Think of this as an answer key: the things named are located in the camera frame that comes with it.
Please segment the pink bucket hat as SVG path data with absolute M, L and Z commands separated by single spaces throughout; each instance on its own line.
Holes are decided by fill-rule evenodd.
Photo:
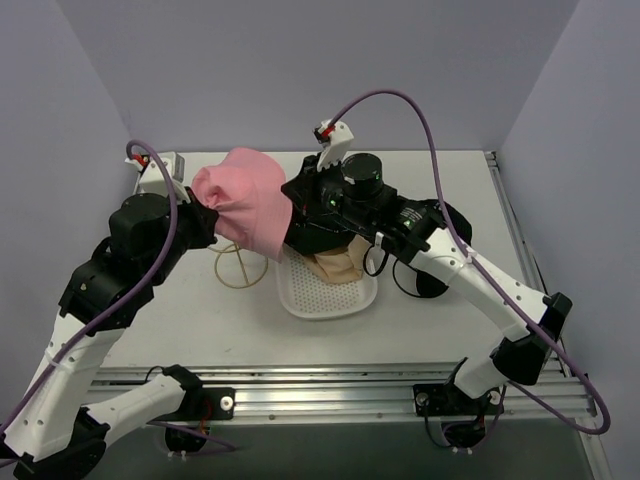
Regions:
M 232 149 L 218 165 L 201 168 L 191 189 L 218 213 L 215 232 L 241 248 L 280 261 L 292 219 L 292 203 L 282 193 L 282 167 L 267 154 Z

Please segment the black NY baseball cap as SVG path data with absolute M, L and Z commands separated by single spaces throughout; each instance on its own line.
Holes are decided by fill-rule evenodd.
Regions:
M 460 273 L 465 260 L 454 235 L 469 248 L 473 227 L 469 220 L 447 202 L 429 199 L 407 202 L 401 211 L 403 233 L 408 233 L 407 251 L 401 251 L 392 266 L 392 278 L 405 295 L 434 299 L 445 294 Z M 398 279 L 397 265 L 413 271 L 414 287 L 407 289 Z

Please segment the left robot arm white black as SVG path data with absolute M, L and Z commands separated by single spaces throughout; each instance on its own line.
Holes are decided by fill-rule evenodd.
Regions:
M 83 479 L 128 433 L 160 417 L 204 414 L 203 383 L 180 365 L 108 401 L 86 404 L 85 396 L 155 287 L 187 251 L 215 243 L 217 219 L 190 188 L 175 204 L 166 195 L 135 194 L 110 216 L 108 237 L 72 273 L 34 379 L 1 427 L 15 478 Z

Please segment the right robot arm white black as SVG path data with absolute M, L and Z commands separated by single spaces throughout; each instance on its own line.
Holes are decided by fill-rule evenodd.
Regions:
M 501 341 L 480 358 L 465 358 L 444 388 L 444 400 L 464 413 L 507 382 L 532 386 L 564 327 L 571 300 L 517 281 L 473 250 L 457 244 L 444 204 L 406 198 L 385 184 L 381 160 L 357 153 L 320 169 L 307 156 L 281 188 L 293 204 L 286 244 L 301 255 L 332 247 L 349 234 L 431 278 L 437 293 L 452 289 L 488 317 Z

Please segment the black cap green brim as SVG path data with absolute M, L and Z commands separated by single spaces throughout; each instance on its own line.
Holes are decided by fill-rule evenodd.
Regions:
M 310 256 L 347 247 L 355 233 L 333 220 L 292 216 L 284 243 L 303 256 Z

